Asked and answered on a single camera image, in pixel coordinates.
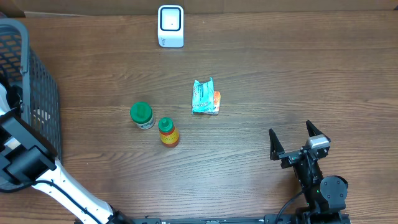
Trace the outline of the green cap hot sauce bottle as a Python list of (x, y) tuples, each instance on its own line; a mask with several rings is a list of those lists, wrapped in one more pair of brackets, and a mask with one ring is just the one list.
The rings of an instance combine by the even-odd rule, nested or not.
[(180, 134), (171, 118), (164, 117), (158, 123), (160, 140), (167, 147), (175, 147), (180, 140)]

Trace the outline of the small orange box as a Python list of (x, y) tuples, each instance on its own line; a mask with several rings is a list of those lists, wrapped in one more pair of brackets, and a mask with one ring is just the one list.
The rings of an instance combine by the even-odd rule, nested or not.
[(213, 96), (214, 96), (214, 113), (218, 114), (220, 111), (221, 93), (219, 91), (215, 91)]

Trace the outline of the green cap white jar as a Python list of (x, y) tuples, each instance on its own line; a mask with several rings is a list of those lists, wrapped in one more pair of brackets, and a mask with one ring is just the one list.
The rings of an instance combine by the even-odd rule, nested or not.
[(136, 126), (140, 129), (150, 129), (155, 124), (155, 117), (150, 105), (140, 101), (134, 103), (130, 109), (130, 116)]

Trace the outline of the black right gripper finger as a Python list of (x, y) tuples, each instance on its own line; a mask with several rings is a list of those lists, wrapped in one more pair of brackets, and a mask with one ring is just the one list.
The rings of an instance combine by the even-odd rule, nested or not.
[(280, 155), (284, 154), (284, 148), (282, 147), (276, 133), (273, 129), (269, 130), (270, 137), (270, 160), (276, 161), (280, 159)]
[(314, 136), (318, 136), (318, 135), (322, 135), (323, 134), (318, 128), (315, 127), (315, 125), (310, 120), (307, 120), (305, 122), (305, 124), (306, 124), (306, 127), (307, 127), (308, 135), (310, 137), (314, 137)]

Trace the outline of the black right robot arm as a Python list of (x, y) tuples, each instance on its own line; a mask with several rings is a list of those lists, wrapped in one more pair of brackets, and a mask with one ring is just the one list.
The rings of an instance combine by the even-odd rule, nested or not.
[[(346, 208), (348, 182), (338, 175), (324, 177), (318, 161), (328, 155), (331, 139), (306, 121), (308, 139), (297, 151), (285, 152), (276, 133), (269, 130), (270, 159), (281, 161), (281, 168), (293, 168), (301, 191), (293, 196), (276, 215), (265, 215), (265, 223), (350, 223)], [(284, 215), (284, 210), (301, 195), (307, 206), (297, 208), (294, 214)]]

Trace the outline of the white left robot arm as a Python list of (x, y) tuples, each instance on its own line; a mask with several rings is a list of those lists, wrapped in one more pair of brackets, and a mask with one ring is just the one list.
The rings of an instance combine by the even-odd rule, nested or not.
[(1, 192), (33, 187), (54, 198), (82, 223), (132, 223), (66, 171), (52, 144), (10, 108), (10, 89), (1, 85)]

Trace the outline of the teal wipes pack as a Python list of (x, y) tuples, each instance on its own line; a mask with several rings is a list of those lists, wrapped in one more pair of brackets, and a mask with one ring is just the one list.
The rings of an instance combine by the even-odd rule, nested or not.
[(215, 102), (214, 102), (214, 82), (210, 80), (204, 83), (198, 80), (194, 81), (192, 90), (192, 114), (203, 113), (217, 115)]

